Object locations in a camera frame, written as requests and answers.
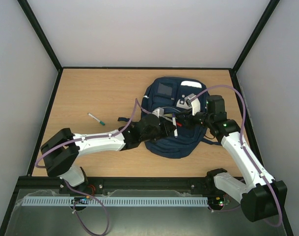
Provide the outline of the green cap marker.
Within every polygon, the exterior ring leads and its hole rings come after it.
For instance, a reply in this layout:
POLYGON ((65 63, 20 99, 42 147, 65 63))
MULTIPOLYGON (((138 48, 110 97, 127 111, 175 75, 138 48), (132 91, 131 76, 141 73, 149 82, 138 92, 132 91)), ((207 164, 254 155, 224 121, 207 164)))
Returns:
POLYGON ((93 114, 91 113, 87 113, 91 118, 93 118, 94 120, 96 120, 99 124, 101 124, 102 126, 105 126, 106 124, 101 121, 100 119, 98 119, 97 117, 95 117, 93 114))

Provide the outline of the purple cap marker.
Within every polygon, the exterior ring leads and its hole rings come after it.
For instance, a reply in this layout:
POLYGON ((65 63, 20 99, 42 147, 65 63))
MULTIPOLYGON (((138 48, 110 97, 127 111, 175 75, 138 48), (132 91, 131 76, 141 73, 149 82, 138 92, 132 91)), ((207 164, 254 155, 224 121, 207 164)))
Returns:
POLYGON ((177 132, 177 124, 176 124, 176 118, 175 117, 173 117, 172 118, 172 124, 173 124, 173 126, 174 126, 174 137, 175 138, 177 138, 178 137, 178 132, 177 132))

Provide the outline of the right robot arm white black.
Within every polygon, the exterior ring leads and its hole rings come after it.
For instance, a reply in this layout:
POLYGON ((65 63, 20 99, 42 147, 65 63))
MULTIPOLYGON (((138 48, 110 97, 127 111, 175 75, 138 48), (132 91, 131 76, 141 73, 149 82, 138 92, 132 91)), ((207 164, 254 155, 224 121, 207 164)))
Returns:
POLYGON ((209 128, 210 133, 231 155, 244 178, 244 181, 237 180, 225 170, 210 171, 208 174, 211 177, 206 180, 207 189, 213 193, 222 190, 230 195, 240 204, 249 221, 278 215, 276 226, 280 226, 287 187, 283 181, 275 180, 262 166, 236 121, 227 118, 222 96, 209 96, 204 112, 195 94, 188 95, 184 101, 189 110, 177 115, 180 122, 209 128))

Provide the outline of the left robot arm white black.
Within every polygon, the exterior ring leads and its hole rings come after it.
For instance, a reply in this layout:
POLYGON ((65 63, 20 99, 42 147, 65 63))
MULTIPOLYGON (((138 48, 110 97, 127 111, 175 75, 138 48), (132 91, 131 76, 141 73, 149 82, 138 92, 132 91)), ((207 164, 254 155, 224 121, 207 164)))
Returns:
POLYGON ((40 148, 44 168, 49 177, 58 177, 71 187, 83 187, 87 177, 75 164, 78 157, 103 152, 137 148, 140 143, 157 141, 174 135, 176 121, 147 114, 138 122, 130 122, 107 133, 77 134, 63 128, 40 148))

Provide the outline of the navy blue backpack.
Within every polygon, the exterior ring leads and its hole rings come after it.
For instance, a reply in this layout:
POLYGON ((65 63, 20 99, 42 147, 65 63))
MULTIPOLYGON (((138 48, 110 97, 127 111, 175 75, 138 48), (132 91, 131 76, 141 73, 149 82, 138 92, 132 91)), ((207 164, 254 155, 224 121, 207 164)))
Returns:
POLYGON ((186 97, 198 95, 201 111, 205 111, 209 93, 195 79, 180 77, 157 78, 145 91, 141 119, 122 132, 123 150, 136 148, 144 142, 155 155, 171 159, 187 157, 200 142, 219 145, 205 138, 207 129, 189 121, 190 107, 186 97))

